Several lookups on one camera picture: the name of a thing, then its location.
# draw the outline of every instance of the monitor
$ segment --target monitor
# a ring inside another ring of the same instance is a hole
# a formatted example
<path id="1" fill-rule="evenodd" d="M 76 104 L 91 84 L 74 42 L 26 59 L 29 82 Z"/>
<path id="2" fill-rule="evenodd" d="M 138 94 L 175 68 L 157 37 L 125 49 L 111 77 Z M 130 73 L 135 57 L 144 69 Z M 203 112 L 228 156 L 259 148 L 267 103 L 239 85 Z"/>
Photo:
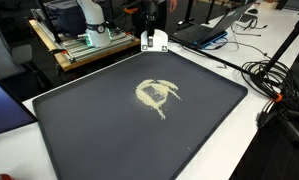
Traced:
<path id="1" fill-rule="evenodd" d="M 36 121 L 35 116 L 0 82 L 0 134 Z"/>

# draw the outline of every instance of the person's hand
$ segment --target person's hand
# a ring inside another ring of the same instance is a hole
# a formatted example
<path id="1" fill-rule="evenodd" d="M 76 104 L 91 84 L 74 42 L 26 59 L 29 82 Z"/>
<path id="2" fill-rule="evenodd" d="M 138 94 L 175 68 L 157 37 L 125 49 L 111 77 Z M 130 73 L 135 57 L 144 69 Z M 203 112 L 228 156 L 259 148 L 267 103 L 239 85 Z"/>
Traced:
<path id="1" fill-rule="evenodd" d="M 169 12 L 173 12 L 177 7 L 177 0 L 170 0 Z"/>

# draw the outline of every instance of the white desk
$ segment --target white desk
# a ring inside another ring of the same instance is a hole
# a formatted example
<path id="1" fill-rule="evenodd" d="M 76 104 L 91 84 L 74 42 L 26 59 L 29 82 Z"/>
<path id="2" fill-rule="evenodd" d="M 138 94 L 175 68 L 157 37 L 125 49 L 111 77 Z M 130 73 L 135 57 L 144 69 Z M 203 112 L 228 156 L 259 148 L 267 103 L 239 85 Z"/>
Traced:
<path id="1" fill-rule="evenodd" d="M 268 24 L 268 28 L 253 30 L 252 33 L 261 33 L 262 37 L 238 36 L 237 38 L 239 42 L 256 46 L 272 56 L 298 20 L 299 15 L 295 11 L 259 9 L 258 24 L 259 26 Z M 231 37 L 231 31 L 228 32 L 228 37 Z M 177 44 L 170 44 L 170 49 L 215 73 L 248 87 L 240 73 L 232 68 L 217 68 L 216 66 L 221 65 L 220 63 L 187 52 Z M 246 61 L 263 60 L 262 55 L 254 49 L 240 46 L 239 51 L 235 52 L 235 50 L 235 44 L 228 44 L 220 50 L 209 53 L 237 65 L 242 65 Z M 280 61 L 290 67 L 298 53 L 299 37 Z M 226 180 L 230 177 L 257 132 L 257 114 L 268 101 L 251 88 L 248 87 L 248 89 L 248 95 L 213 133 L 178 179 Z M 30 100 L 24 104 L 33 112 Z M 0 135 L 1 172 L 22 179 L 56 179 L 37 124 Z"/>

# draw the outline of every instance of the laptop screen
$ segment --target laptop screen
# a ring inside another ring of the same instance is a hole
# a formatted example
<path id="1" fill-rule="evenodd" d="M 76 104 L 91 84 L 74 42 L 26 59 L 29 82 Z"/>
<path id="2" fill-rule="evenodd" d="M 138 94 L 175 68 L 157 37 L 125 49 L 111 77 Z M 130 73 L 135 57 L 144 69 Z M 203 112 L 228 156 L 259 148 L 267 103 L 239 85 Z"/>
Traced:
<path id="1" fill-rule="evenodd" d="M 36 122 L 36 118 L 0 83 L 0 133 Z"/>

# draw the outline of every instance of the white device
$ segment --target white device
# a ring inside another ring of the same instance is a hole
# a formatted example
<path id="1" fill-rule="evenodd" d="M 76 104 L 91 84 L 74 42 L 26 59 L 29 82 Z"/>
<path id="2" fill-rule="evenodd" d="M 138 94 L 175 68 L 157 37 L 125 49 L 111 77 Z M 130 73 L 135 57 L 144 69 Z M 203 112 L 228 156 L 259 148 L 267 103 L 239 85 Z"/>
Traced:
<path id="1" fill-rule="evenodd" d="M 77 0 L 86 18 L 89 46 L 103 47 L 111 42 L 102 8 L 92 0 Z"/>
<path id="2" fill-rule="evenodd" d="M 144 31 L 141 34 L 141 51 L 168 52 L 168 35 L 155 29 L 154 35 L 148 37 L 147 31 Z"/>

